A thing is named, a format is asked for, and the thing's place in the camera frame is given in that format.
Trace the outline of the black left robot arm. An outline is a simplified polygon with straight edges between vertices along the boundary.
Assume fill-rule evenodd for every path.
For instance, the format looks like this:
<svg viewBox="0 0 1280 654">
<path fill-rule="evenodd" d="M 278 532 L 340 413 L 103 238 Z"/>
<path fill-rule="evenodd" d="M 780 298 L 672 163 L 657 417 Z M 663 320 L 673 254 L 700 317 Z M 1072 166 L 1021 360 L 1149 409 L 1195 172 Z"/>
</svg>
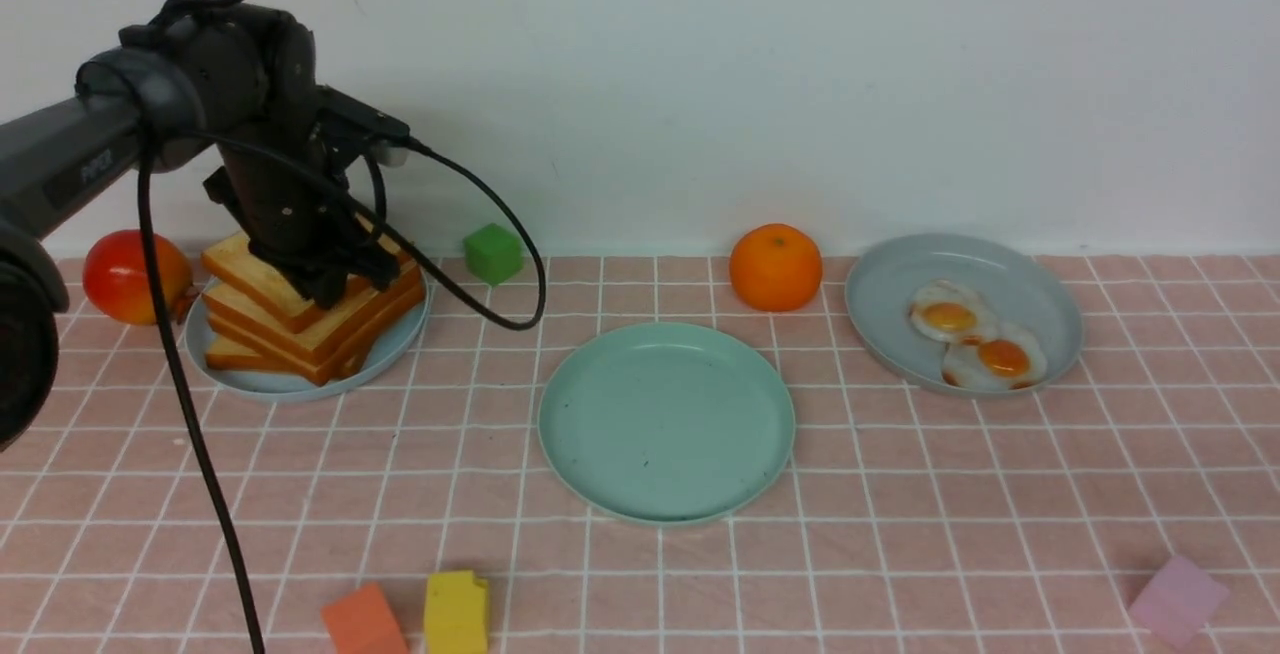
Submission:
<svg viewBox="0 0 1280 654">
<path fill-rule="evenodd" d="M 406 143 L 408 125 L 317 84 L 314 35 L 255 4 L 169 0 L 83 63 L 67 101 L 1 129 L 3 404 L 9 445 L 58 371 L 55 317 L 69 307 L 42 241 L 136 166 L 155 174 L 218 145 L 204 188 L 298 294 L 334 306 L 339 276 L 387 285 L 396 271 L 339 198 L 346 170 Z"/>
</svg>

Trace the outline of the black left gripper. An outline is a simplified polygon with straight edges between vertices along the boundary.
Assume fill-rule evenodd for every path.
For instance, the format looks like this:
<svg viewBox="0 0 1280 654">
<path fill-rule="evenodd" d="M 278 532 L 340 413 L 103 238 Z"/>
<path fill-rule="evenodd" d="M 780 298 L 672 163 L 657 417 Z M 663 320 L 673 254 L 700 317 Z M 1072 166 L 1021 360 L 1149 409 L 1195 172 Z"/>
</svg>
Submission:
<svg viewBox="0 0 1280 654">
<path fill-rule="evenodd" d="M 300 280 L 316 307 L 340 305 L 349 276 L 375 291 L 398 279 L 388 235 L 370 234 L 342 198 L 314 184 L 329 175 L 320 140 L 255 122 L 233 127 L 216 147 L 227 175 L 221 203 L 250 235 L 251 253 Z"/>
</svg>

